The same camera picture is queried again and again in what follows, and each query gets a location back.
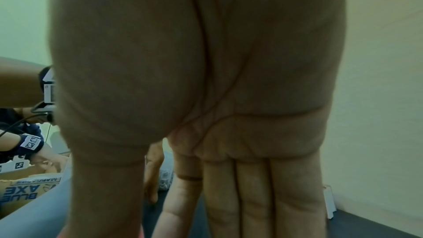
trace cable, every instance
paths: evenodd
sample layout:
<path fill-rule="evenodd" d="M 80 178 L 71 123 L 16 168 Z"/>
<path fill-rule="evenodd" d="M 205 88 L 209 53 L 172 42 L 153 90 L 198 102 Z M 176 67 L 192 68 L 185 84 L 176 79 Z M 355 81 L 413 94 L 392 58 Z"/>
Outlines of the cable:
<path fill-rule="evenodd" d="M 11 130 L 12 128 L 14 128 L 15 126 L 17 126 L 17 125 L 19 125 L 19 124 L 21 124 L 21 123 L 25 122 L 26 120 L 28 120 L 28 119 L 30 119 L 30 118 L 34 118 L 34 117 L 38 117 L 38 116 L 47 116 L 47 113 L 44 113 L 44 114 L 31 115 L 31 116 L 28 116 L 28 117 L 26 117 L 26 118 L 23 118 L 23 119 L 21 119 L 21 120 L 19 120 L 19 121 L 15 122 L 15 123 L 13 123 L 13 124 L 12 124 L 12 125 L 10 125 L 8 128 L 6 128 L 6 129 L 3 131 L 3 133 L 1 133 L 1 134 L 0 134 L 0 138 L 1 138 L 1 136 L 3 136 L 6 132 L 9 132 L 9 130 Z"/>

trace black cable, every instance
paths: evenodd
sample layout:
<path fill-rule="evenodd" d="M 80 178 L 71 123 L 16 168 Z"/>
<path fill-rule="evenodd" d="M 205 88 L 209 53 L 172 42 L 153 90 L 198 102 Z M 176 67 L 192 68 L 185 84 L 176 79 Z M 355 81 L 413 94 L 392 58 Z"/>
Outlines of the black cable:
<path fill-rule="evenodd" d="M 1 136 L 3 136 L 6 132 L 9 132 L 9 130 L 11 130 L 11 129 L 12 129 L 12 128 L 14 128 L 15 126 L 17 126 L 17 125 L 19 125 L 19 124 L 21 124 L 21 123 L 25 122 L 26 120 L 28 120 L 28 119 L 30 119 L 30 118 L 38 117 L 38 116 L 47 116 L 47 114 L 48 114 L 48 113 L 44 113 L 44 114 L 36 114 L 36 115 L 31 115 L 31 116 L 28 116 L 28 117 L 26 117 L 26 118 L 22 118 L 21 120 L 19 120 L 19 121 L 17 121 L 17 122 L 15 122 L 15 123 L 13 123 L 13 124 L 12 124 L 12 125 L 10 125 L 8 128 L 6 128 L 6 129 L 3 131 L 3 133 L 1 133 L 1 134 L 0 134 L 0 138 L 1 138 Z"/>

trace person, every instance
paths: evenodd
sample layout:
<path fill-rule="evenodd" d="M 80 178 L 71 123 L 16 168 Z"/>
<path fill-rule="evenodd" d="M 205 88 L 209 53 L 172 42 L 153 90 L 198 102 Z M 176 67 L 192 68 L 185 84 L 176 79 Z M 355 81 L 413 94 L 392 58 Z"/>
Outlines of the person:
<path fill-rule="evenodd" d="M 45 66 L 29 63 L 17 59 L 0 57 L 0 134 L 8 126 L 16 121 L 33 115 L 31 108 L 44 98 L 40 87 L 39 74 Z M 0 137 L 0 162 L 7 161 L 13 155 L 8 154 L 11 149 L 16 149 L 22 140 L 20 134 L 34 135 L 40 137 L 43 143 L 40 151 L 30 155 L 32 164 L 42 164 L 44 161 L 53 161 L 58 167 L 63 168 L 67 158 L 53 152 L 49 144 L 44 143 L 40 128 L 36 123 L 45 123 L 45 117 L 34 117 L 26 120 L 28 124 L 22 124 L 14 128 L 10 133 Z M 158 188 L 159 170 L 163 163 L 163 147 L 161 142 L 151 146 L 151 152 L 147 156 L 145 178 L 147 200 L 151 204 L 157 202 L 157 193 L 153 189 Z"/>
<path fill-rule="evenodd" d="M 201 192 L 213 237 L 325 237 L 319 148 L 344 39 L 345 0 L 51 0 L 64 235 L 137 237 L 134 182 L 167 137 L 154 238 L 186 237 Z"/>

